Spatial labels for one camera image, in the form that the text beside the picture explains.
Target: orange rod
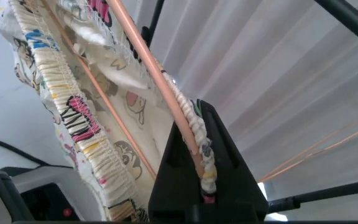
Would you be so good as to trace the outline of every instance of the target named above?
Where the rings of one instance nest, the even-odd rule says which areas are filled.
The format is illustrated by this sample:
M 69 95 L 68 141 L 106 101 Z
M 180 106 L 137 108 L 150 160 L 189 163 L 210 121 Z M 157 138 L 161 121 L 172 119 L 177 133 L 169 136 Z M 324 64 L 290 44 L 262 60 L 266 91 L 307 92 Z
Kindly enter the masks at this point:
M 96 81 L 96 79 L 94 78 L 92 72 L 89 70 L 88 66 L 85 64 L 85 62 L 83 61 L 83 59 L 78 56 L 75 53 L 74 47 L 73 47 L 73 42 L 70 40 L 70 38 L 67 36 L 64 28 L 62 27 L 62 25 L 60 25 L 59 20 L 56 18 L 55 14 L 52 12 L 51 8 L 49 7 L 48 3 L 46 2 L 46 0 L 41 0 L 42 3 L 44 4 L 46 10 L 49 13 L 49 16 L 52 18 L 53 22 L 55 23 L 55 25 L 57 26 L 59 32 L 62 34 L 63 38 L 65 39 L 66 43 L 70 46 L 71 50 L 73 51 L 73 53 L 76 55 L 76 58 L 78 59 L 78 61 L 80 62 L 81 66 L 84 68 L 85 73 L 89 76 L 89 79 L 91 80 L 91 82 L 93 83 L 94 87 L 96 88 L 96 90 L 98 91 L 98 93 L 101 95 L 103 101 L 106 103 L 107 107 L 109 108 L 111 114 L 114 116 L 114 118 L 116 119 L 118 125 L 121 127 L 121 129 L 124 131 L 125 135 L 127 136 L 129 142 L 132 144 L 132 146 L 134 147 L 136 153 L 139 155 L 139 158 L 141 159 L 141 161 L 143 162 L 144 166 L 146 166 L 146 169 L 150 172 L 150 175 L 153 177 L 153 179 L 155 179 L 156 175 L 155 172 L 152 168 L 152 166 L 149 164 L 148 160 L 146 159 L 146 157 L 144 156 L 143 152 L 139 149 L 138 145 L 135 142 L 135 139 L 132 137 L 132 135 L 130 134 L 130 132 L 128 131 L 128 129 L 125 127 L 125 124 L 122 122 L 122 120 L 120 119 L 120 117 L 118 116 L 116 110 L 114 109 L 114 107 L 112 106 L 112 104 L 110 103 L 109 99 L 107 98 L 106 94 L 104 94 L 103 90 L 101 89 L 101 87 L 99 86 L 98 82 Z
M 302 159 L 302 160 L 300 160 L 300 161 L 298 161 L 298 162 L 296 162 L 296 163 L 294 163 L 294 164 L 288 166 L 287 168 L 285 168 L 285 169 L 283 169 L 283 170 L 280 170 L 279 172 L 277 172 L 277 173 L 275 173 L 275 174 L 273 174 L 273 175 L 271 175 L 271 176 L 269 176 L 269 177 L 266 177 L 266 178 L 264 178 L 264 179 L 261 179 L 259 182 L 264 182 L 264 181 L 270 180 L 271 178 L 277 176 L 278 174 L 281 174 L 281 173 L 283 173 L 283 172 L 285 172 L 285 171 L 287 171 L 287 170 L 289 170 L 289 169 L 291 169 L 291 168 L 293 168 L 293 167 L 295 167 L 295 166 L 301 164 L 302 162 L 305 162 L 305 161 L 307 161 L 308 159 L 311 159 L 313 156 L 316 156 L 317 154 L 320 154 L 320 153 L 322 153 L 322 152 L 324 152 L 324 151 L 331 150 L 331 149 L 335 148 L 336 146 L 338 146 L 338 145 L 340 145 L 340 144 L 343 144 L 344 142 L 347 142 L 347 141 L 349 141 L 350 139 L 356 137 L 357 135 L 358 135 L 358 132 L 353 133 L 353 134 L 351 134 L 350 136 L 346 137 L 345 139 L 343 139 L 343 140 L 341 140 L 341 141 L 339 141 L 339 142 L 337 142 L 337 143 L 335 143 L 335 144 L 332 144 L 332 145 L 330 145 L 330 146 L 328 146 L 328 147 L 325 147 L 324 149 L 322 149 L 322 150 L 320 150 L 320 151 L 311 153 L 311 154 L 307 155 L 304 159 Z
M 191 156 L 193 158 L 193 162 L 195 163 L 198 176 L 202 178 L 204 173 L 204 167 L 201 165 L 202 157 L 199 153 L 199 148 L 196 144 L 194 134 L 189 127 L 189 123 L 183 114 L 175 98 L 175 95 L 168 86 L 167 81 L 164 79 L 157 63 L 153 58 L 153 55 L 143 41 L 142 36 L 137 31 L 134 22 L 132 21 L 128 12 L 125 10 L 122 2 L 120 0 L 107 0 L 107 2 L 119 23 L 124 28 L 124 31 L 127 34 L 129 40 L 134 45 L 136 52 L 139 54 L 140 58 L 147 67 L 147 70 L 150 72 L 156 86 L 164 97 L 164 100 L 167 102 L 173 118 L 181 132 L 181 135 L 185 139 L 187 147 L 192 152 Z
M 292 157 L 291 159 L 285 161 L 283 164 L 279 165 L 278 167 L 274 168 L 274 170 L 270 171 L 268 174 L 264 175 L 262 178 L 260 178 L 259 182 L 262 182 L 262 180 L 266 179 L 268 176 L 274 174 L 276 171 L 278 171 L 280 168 L 282 168 L 283 166 L 287 165 L 288 163 L 290 163 L 291 161 L 293 161 L 294 159 L 302 156 L 303 154 L 305 154 L 306 152 L 316 148 L 317 146 L 319 146 L 321 143 L 327 141 L 328 139 L 331 139 L 332 137 L 334 137 L 335 135 L 339 134 L 340 132 L 342 132 L 343 130 L 345 130 L 348 127 L 351 127 L 355 124 L 358 123 L 358 118 L 356 120 L 354 120 L 353 122 L 351 122 L 350 124 L 342 127 L 341 129 L 336 130 L 335 132 L 329 134 L 328 136 L 326 136 L 325 138 L 323 138 L 322 140 L 318 141 L 317 143 L 313 144 L 312 146 L 310 146 L 309 148 L 305 149 L 304 151 L 301 151 L 299 154 L 295 155 L 294 157 Z

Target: pink tongue print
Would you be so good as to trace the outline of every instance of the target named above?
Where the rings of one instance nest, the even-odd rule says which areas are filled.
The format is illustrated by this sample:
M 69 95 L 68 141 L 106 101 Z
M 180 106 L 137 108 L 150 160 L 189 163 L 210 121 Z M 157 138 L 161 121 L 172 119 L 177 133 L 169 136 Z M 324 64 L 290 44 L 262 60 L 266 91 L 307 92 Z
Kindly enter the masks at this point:
M 134 106 L 137 100 L 137 95 L 130 91 L 127 92 L 127 104 L 128 106 Z

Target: red dot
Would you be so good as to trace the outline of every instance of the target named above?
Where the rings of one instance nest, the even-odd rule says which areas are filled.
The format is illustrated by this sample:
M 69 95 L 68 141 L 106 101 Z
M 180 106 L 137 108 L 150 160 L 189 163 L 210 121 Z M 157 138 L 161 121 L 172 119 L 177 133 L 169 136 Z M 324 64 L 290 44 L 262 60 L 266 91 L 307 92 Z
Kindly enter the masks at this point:
M 71 215 L 73 211 L 71 210 L 71 208 L 66 208 L 63 210 L 63 216 L 64 217 L 69 217 Z

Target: fabric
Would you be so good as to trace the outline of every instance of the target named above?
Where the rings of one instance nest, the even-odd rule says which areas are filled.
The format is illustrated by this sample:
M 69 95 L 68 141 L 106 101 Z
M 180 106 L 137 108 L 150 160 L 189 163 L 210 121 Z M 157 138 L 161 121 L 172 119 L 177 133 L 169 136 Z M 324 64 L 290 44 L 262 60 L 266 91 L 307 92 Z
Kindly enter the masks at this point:
M 114 23 L 119 39 L 113 39 L 109 29 L 106 35 L 103 28 L 112 25 L 114 17 L 101 3 L 48 1 L 74 43 L 74 53 L 57 35 L 59 31 L 45 8 L 39 6 L 40 1 L 0 0 L 0 32 L 13 46 L 16 76 L 40 95 L 52 115 L 65 157 L 100 202 L 101 219 L 147 221 L 154 180 L 75 54 L 86 60 L 156 173 L 173 119 L 145 66 L 133 57 L 133 47 L 131 50 L 119 24 Z M 103 10 L 99 14 L 102 26 L 95 25 L 101 18 L 96 8 Z M 203 120 L 169 75 L 163 74 L 203 154 L 203 194 L 213 197 L 216 169 Z

